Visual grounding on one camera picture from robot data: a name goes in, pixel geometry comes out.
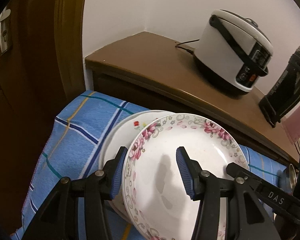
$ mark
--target white plate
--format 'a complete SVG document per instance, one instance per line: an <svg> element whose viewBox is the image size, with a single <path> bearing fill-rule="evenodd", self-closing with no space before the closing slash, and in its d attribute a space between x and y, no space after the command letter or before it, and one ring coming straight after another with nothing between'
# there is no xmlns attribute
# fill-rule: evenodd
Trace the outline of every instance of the white plate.
<svg viewBox="0 0 300 240"><path fill-rule="evenodd" d="M162 118L169 114L174 113L162 110L148 110L132 114L119 122L111 130L103 143L100 151L99 169L102 169L108 160L112 160L116 156L120 146L128 148L136 135L138 135L138 133L149 123L153 122L157 118ZM119 216L131 223L124 207L121 189L114 200L109 201L109 203Z"/></svg>
<svg viewBox="0 0 300 240"><path fill-rule="evenodd" d="M184 146L203 170L231 179L225 168L235 162L248 168L237 142L202 116L173 114L155 120L136 137L122 172L123 200L134 226L150 239L191 239L199 201L184 189L176 150ZM220 200L218 239L224 239L226 200Z"/></svg>

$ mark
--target blue tablecloth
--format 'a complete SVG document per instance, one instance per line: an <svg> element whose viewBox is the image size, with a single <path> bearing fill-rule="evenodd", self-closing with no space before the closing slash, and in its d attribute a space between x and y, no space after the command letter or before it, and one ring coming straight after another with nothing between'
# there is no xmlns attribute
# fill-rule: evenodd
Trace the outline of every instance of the blue tablecloth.
<svg viewBox="0 0 300 240"><path fill-rule="evenodd" d="M99 152L111 129L127 116L148 110L98 92L86 91L55 118L53 131L36 165L22 209L22 227L11 237L20 240L36 211L61 177L72 180L89 176L98 169ZM285 166L240 146L250 171L277 185ZM113 240L144 238L134 226L107 207ZM83 199L79 200L79 237L86 239Z"/></svg>

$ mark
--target wooden cabinet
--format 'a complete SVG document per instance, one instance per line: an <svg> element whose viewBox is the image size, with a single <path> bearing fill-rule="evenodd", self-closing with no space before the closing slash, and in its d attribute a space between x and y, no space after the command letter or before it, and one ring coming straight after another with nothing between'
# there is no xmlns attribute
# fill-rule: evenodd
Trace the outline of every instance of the wooden cabinet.
<svg viewBox="0 0 300 240"><path fill-rule="evenodd" d="M263 94L257 88L241 98L224 95L176 43L142 32L95 51L86 57L95 90L150 109L203 115L224 126L238 143L280 163L298 163L299 152L282 125L272 128L264 119L258 107Z"/></svg>

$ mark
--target screw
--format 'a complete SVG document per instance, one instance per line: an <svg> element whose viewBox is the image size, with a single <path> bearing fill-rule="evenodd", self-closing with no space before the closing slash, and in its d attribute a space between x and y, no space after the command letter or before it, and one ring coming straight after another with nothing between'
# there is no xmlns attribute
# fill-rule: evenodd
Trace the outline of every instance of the screw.
<svg viewBox="0 0 300 240"><path fill-rule="evenodd" d="M94 174L98 177L101 177L105 174L105 172L103 170L97 170Z"/></svg>
<svg viewBox="0 0 300 240"><path fill-rule="evenodd" d="M209 177L210 176L210 172L209 171L201 171L200 174L204 177Z"/></svg>
<svg viewBox="0 0 300 240"><path fill-rule="evenodd" d="M68 177L63 177L63 178L61 178L60 182L62 184L67 184L69 182L69 178Z"/></svg>
<svg viewBox="0 0 300 240"><path fill-rule="evenodd" d="M244 183L244 179L241 178L241 177L237 177L237 178L235 179L235 181L236 181L237 183L239 183L239 184L243 184L243 183Z"/></svg>

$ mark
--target black appliance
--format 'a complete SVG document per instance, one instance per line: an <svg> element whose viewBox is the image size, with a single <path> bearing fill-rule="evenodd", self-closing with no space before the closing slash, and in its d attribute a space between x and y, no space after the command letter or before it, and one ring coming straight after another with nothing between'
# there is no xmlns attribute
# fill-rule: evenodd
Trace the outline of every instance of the black appliance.
<svg viewBox="0 0 300 240"><path fill-rule="evenodd" d="M291 56L288 66L270 92L259 102L259 107L272 127L280 122L300 101L300 46Z"/></svg>

